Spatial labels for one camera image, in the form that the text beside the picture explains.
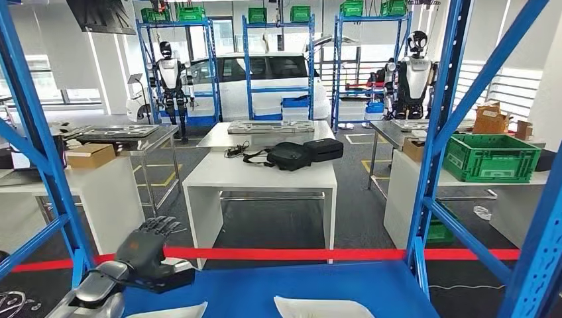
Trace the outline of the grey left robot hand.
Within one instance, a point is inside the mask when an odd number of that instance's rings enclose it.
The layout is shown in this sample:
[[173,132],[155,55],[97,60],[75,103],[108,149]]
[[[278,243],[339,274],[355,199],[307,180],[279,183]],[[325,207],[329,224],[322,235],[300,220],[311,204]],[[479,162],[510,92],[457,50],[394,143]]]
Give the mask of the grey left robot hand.
[[115,260],[125,263],[134,275],[153,280],[191,269],[189,261],[164,255],[169,236],[181,226],[176,217],[148,218],[120,245]]

